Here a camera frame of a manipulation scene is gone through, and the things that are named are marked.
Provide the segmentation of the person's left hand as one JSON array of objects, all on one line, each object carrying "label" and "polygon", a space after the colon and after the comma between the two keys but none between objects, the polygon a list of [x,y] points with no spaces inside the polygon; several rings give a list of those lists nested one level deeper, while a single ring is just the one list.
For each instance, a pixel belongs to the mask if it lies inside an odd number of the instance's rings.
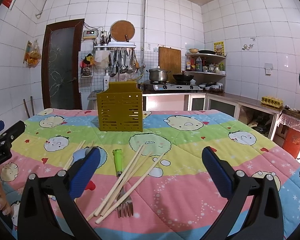
[{"label": "person's left hand", "polygon": [[2,214],[5,216],[13,214],[13,210],[7,201],[6,193],[3,189],[1,181],[0,181],[0,211],[2,211]]}]

